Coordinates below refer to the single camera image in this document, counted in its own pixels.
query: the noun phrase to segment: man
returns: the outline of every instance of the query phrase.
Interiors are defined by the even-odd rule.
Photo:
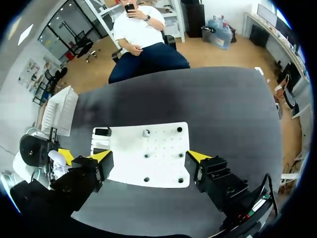
[[[137,6],[137,0],[121,0],[134,10],[123,12],[114,22],[114,40],[123,48],[123,55],[114,67],[109,83],[130,78],[141,62],[161,70],[189,68],[187,60],[173,47],[164,44],[161,31],[165,20],[152,6]]]

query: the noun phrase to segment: gray table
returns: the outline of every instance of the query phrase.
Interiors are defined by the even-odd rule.
[[[253,69],[207,67],[145,75],[79,96],[70,137],[73,156],[90,154],[92,130],[186,121],[191,150],[220,155],[250,190],[270,173],[278,190],[282,171],[281,126],[264,78]],[[193,184],[183,189],[106,181],[73,217],[126,235],[218,232],[225,216]]]

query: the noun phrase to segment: wooden floor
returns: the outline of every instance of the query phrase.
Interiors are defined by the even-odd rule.
[[[68,73],[60,83],[71,85],[77,94],[91,91],[108,84],[114,67],[111,54],[116,50],[109,37],[94,44],[98,58],[91,58],[89,64],[84,58],[70,61]],[[201,38],[186,38],[185,43],[177,42],[177,50],[188,60],[192,68],[206,66],[237,66],[245,68],[260,67],[266,79],[270,79],[271,91],[277,86],[274,75],[274,60],[266,49],[255,46],[249,39],[237,36],[237,42],[225,51],[204,43]],[[301,151],[301,127],[299,118],[292,119],[291,111],[283,105],[282,145],[283,170],[285,173],[293,165],[293,160]]]

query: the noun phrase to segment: black chair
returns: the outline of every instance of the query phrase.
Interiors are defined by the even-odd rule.
[[[170,35],[166,36],[163,31],[161,31],[161,33],[162,33],[165,44],[172,46],[174,49],[176,49],[175,38],[173,36],[170,36]],[[112,59],[115,63],[117,63],[119,61],[119,53],[121,51],[122,51],[122,48],[120,48],[119,50],[117,50],[116,52],[114,52],[112,54]],[[151,64],[144,62],[138,67],[138,69],[134,72],[134,74],[131,76],[131,78],[145,75],[145,74],[149,74],[149,73],[160,72],[160,71],[162,71],[162,69],[159,69],[157,67],[154,67]]]
[[[295,84],[298,82],[300,78],[300,74],[295,65],[294,67],[295,67],[295,70],[292,69],[292,64],[288,64],[283,70],[283,72],[279,74],[277,79],[277,83],[281,83],[283,79],[286,77],[286,75],[287,74],[289,75],[289,83],[287,84],[283,95],[290,109],[293,109],[296,106],[295,96],[292,93],[292,91],[293,91],[293,87],[295,86]]]
[[[88,54],[86,58],[87,63],[89,63],[90,56],[97,58],[96,51],[89,51],[94,43],[87,38],[87,35],[84,31],[80,32],[78,35],[75,36],[75,42],[76,49],[74,50],[74,52],[77,55],[77,58],[80,58],[81,56]]]
[[[57,70],[55,76],[52,76],[50,71],[46,70],[44,75],[49,82],[47,83],[45,91],[53,95],[55,92],[55,88],[61,89],[57,86],[57,84],[66,75],[67,71],[67,67],[64,67],[61,71]]]

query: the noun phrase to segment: cardboard box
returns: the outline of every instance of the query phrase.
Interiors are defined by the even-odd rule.
[[[120,3],[119,0],[104,0],[105,4],[106,4],[106,7],[109,8],[109,7],[112,7],[112,6],[115,6],[117,4]]]

